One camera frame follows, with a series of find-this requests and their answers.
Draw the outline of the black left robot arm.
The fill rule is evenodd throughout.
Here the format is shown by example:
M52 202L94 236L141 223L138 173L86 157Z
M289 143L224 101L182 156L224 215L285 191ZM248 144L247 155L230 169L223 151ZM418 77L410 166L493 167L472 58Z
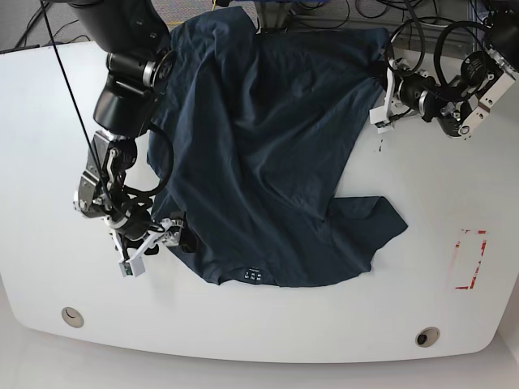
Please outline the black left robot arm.
M448 137L468 139L516 83L518 3L485 1L483 6L487 16L482 21L440 19L433 76L422 68L423 54L414 67L395 57L392 43L406 26L402 24L391 34L383 51L387 67L384 103L370 111L370 122L379 132L416 113L425 122L436 120ZM457 29L467 31L478 49L462 61L459 74L447 80L441 64L444 44Z

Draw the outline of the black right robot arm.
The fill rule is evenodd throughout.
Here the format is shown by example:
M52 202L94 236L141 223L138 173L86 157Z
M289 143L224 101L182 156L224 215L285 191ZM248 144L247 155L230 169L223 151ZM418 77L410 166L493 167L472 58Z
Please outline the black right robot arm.
M155 244L145 241L152 234L184 252L195 252L197 240L183 213L173 215L172 225L166 226L148 211L174 167L173 146L152 123L175 61L165 22L150 1L71 1L69 5L107 53L108 69L93 114L100 129L90 140L76 209L87 218L106 218L125 260L129 249L156 254ZM125 180L136 162L135 141L147 132L166 147L165 173L154 189L137 190Z

